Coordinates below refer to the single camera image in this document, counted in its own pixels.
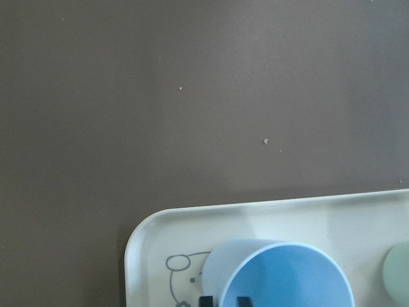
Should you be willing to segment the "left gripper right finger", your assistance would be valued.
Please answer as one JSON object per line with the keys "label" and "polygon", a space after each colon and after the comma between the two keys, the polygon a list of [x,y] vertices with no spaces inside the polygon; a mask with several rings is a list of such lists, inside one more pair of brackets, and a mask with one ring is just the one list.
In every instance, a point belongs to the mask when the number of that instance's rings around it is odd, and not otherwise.
{"label": "left gripper right finger", "polygon": [[237,307],[252,307],[252,300],[250,297],[237,297],[236,298],[236,306]]}

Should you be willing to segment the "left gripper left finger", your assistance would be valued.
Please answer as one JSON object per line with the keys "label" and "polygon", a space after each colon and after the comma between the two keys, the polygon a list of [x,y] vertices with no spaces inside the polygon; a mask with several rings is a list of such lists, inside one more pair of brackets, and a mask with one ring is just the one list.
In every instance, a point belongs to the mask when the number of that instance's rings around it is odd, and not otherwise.
{"label": "left gripper left finger", "polygon": [[212,296],[201,296],[198,299],[199,307],[213,307],[213,297]]}

